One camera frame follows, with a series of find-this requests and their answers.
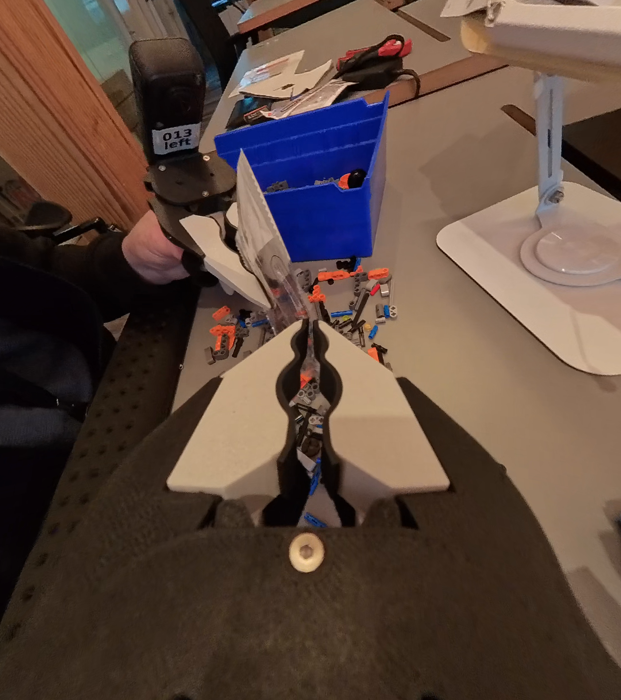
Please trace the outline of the small bag of brick parts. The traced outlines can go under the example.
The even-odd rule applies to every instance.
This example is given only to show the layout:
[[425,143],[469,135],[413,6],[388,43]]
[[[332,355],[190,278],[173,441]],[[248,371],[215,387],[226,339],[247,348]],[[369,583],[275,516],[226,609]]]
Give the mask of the small bag of brick parts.
[[286,245],[243,151],[238,157],[236,174],[236,246],[270,304],[272,329],[277,335],[297,321],[309,326],[310,302],[292,273]]

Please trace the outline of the grey desk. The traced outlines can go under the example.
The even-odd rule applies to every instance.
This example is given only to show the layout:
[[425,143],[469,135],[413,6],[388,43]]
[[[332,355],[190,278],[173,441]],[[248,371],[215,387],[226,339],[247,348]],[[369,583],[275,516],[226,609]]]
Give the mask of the grey desk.
[[621,666],[621,377],[561,363],[451,262],[439,231],[536,184],[532,73],[507,67],[389,109],[373,262],[397,283],[394,372],[475,437],[525,496]]

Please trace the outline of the blue plastic bin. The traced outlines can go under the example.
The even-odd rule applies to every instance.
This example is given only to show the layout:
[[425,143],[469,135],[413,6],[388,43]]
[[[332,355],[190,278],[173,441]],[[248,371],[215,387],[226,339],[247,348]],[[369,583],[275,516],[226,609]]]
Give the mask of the blue plastic bin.
[[293,263],[372,255],[385,190],[389,97],[342,101],[215,136],[218,156],[234,169],[245,153],[262,191],[277,180],[301,185],[367,172],[360,188],[332,183],[265,194]]

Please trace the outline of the wooden pillar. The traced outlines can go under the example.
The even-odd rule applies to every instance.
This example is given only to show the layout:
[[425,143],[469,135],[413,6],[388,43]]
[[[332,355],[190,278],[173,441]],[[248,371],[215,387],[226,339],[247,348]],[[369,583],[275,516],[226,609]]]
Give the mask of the wooden pillar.
[[149,209],[142,148],[43,1],[0,1],[0,155],[77,218]]

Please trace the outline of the person's left hand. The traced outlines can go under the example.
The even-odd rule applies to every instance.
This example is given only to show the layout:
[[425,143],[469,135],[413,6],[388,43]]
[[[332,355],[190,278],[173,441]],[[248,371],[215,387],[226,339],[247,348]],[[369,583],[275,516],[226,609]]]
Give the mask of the person's left hand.
[[183,249],[167,238],[153,211],[140,218],[121,249],[126,262],[150,284],[166,285],[189,277],[182,264]]

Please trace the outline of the white book stand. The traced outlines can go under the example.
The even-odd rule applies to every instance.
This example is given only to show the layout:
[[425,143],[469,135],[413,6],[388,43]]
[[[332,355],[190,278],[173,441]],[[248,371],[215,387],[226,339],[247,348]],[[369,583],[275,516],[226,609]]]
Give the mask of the white book stand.
[[444,227],[438,248],[560,360],[621,375],[621,202],[563,180],[563,78],[621,81],[621,1],[447,1],[471,53],[531,69],[537,188]]

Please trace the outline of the black studded mat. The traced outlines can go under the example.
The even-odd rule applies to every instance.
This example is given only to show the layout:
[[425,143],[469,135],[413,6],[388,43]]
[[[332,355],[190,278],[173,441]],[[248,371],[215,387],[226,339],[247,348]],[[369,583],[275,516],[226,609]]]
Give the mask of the black studded mat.
[[131,451],[170,414],[201,291],[191,282],[129,316],[70,451],[0,459],[0,634],[22,626],[64,541]]

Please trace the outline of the far wooden desk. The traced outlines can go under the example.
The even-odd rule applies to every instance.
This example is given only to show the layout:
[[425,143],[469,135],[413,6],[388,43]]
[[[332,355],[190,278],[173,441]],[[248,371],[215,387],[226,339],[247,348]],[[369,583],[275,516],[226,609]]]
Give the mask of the far wooden desk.
[[237,23],[235,39],[257,43],[261,32],[293,29],[354,1],[252,1]]

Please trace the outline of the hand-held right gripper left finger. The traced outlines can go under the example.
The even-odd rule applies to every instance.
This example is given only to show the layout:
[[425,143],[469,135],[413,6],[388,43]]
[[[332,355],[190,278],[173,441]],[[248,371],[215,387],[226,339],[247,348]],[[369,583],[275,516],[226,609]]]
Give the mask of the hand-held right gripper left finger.
[[297,321],[219,380],[167,487],[225,500],[268,496],[267,526],[298,526],[308,474],[297,458],[292,399],[300,389],[308,323]]

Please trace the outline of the loose papers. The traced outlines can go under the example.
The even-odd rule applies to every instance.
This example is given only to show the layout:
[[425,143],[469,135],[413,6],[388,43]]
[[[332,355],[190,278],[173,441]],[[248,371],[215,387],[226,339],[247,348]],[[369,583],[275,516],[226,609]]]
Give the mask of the loose papers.
[[341,95],[357,85],[342,78],[326,79],[331,61],[315,69],[298,72],[304,51],[298,51],[247,71],[229,94],[244,106],[243,121],[281,120],[331,106]]

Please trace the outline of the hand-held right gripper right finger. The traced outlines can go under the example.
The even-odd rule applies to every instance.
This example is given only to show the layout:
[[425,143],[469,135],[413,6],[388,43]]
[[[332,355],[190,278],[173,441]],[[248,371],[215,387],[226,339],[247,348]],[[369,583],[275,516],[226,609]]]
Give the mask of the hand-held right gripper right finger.
[[449,478],[394,374],[313,322],[323,417],[320,492],[352,526],[384,498],[444,492]]

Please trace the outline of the pile of dark grey brick parts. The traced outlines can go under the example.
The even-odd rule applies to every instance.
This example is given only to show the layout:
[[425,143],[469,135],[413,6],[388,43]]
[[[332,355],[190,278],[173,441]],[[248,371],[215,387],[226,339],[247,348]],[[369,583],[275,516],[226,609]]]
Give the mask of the pile of dark grey brick parts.
[[308,181],[308,182],[303,182],[301,185],[292,185],[289,183],[288,180],[277,180],[273,183],[271,183],[269,186],[266,187],[264,190],[265,194],[271,194],[271,193],[276,193],[280,191],[285,191],[285,190],[292,190],[292,189],[298,189],[298,188],[307,188],[311,186],[323,186],[327,184],[340,184],[340,179],[337,178],[326,178],[326,179],[316,179],[314,181]]

